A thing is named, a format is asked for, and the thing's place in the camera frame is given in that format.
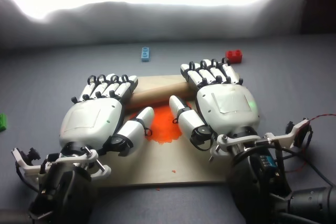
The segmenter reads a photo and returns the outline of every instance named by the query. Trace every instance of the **robotic hand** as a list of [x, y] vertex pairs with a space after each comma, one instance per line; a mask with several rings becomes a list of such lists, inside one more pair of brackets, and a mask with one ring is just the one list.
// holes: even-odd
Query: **robotic hand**
[[[151, 133], [154, 111], [147, 107], [124, 125], [124, 104], [138, 85], [136, 76], [118, 77], [109, 74], [90, 76], [79, 99], [65, 115], [59, 141], [60, 153], [49, 154], [42, 165], [32, 165], [40, 159], [30, 149], [28, 155], [12, 150], [20, 179], [38, 192], [29, 208], [33, 221], [46, 223], [86, 223], [96, 198], [91, 181], [110, 175], [111, 168], [98, 161], [106, 152], [119, 156], [133, 153]], [[87, 169], [97, 165], [99, 170], [89, 174]], [[38, 181], [39, 189], [29, 183]]]
[[[200, 151], [210, 150], [211, 162], [215, 157], [231, 156], [232, 168], [227, 183], [235, 204], [247, 224], [280, 223], [336, 223], [336, 188], [314, 188], [291, 191], [286, 181], [282, 151], [297, 155], [290, 148], [300, 148], [308, 132], [312, 137], [310, 121], [286, 127], [286, 134], [258, 136], [259, 115], [256, 102], [243, 87], [243, 80], [223, 58], [190, 62], [181, 65], [181, 74], [197, 90], [197, 112], [184, 101], [171, 96], [169, 105], [183, 134]], [[210, 141], [209, 148], [201, 148]], [[276, 149], [276, 160], [269, 149]]]

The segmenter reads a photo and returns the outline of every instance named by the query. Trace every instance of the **gray wall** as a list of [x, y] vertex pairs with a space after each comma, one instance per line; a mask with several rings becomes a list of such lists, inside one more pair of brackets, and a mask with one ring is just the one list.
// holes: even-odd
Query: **gray wall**
[[0, 47], [43, 47], [131, 41], [251, 38], [295, 34], [304, 0], [260, 0], [232, 7], [117, 2], [58, 10], [31, 21], [0, 1]]

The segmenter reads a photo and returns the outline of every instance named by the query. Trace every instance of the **wooden board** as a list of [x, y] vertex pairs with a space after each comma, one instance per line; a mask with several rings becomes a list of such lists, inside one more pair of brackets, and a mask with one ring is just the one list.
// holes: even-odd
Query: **wooden board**
[[[182, 76], [139, 77], [135, 92], [144, 91], [185, 81]], [[112, 173], [97, 182], [98, 186], [153, 185], [171, 183], [204, 183], [225, 181], [229, 159], [215, 159], [211, 164], [209, 151], [197, 150], [183, 136], [171, 143], [160, 144], [144, 139], [141, 147], [127, 157], [108, 153], [100, 157]]]

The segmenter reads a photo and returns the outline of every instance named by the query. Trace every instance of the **gray table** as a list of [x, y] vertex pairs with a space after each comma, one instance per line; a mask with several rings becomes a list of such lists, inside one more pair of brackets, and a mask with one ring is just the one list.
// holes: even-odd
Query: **gray table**
[[[151, 48], [151, 61], [140, 61], [141, 47]], [[148, 43], [2, 53], [0, 113], [8, 129], [0, 133], [0, 208], [26, 209], [34, 193], [15, 173], [13, 147], [60, 150], [58, 134], [70, 98], [78, 96], [90, 74], [154, 76], [179, 74], [180, 64], [221, 59], [226, 50], [241, 49], [235, 70], [254, 95], [260, 111], [259, 134], [283, 134], [288, 121], [299, 122], [336, 112], [336, 36], [304, 36], [215, 42]], [[335, 118], [312, 123], [308, 151], [313, 163], [336, 182]], [[287, 169], [301, 165], [296, 158]], [[289, 174], [292, 189], [326, 185], [306, 167]], [[90, 223], [244, 223], [226, 185], [104, 189]]]

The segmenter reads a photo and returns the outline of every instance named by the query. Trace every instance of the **wooden rolling pin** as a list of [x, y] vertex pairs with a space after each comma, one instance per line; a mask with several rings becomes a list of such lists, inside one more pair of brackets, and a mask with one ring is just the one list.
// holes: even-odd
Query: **wooden rolling pin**
[[131, 100], [126, 105], [126, 110], [130, 112], [146, 106], [159, 105], [161, 103], [168, 105], [169, 97], [172, 95], [188, 100], [194, 98], [195, 91], [189, 87], [187, 82], [181, 82], [134, 93]]

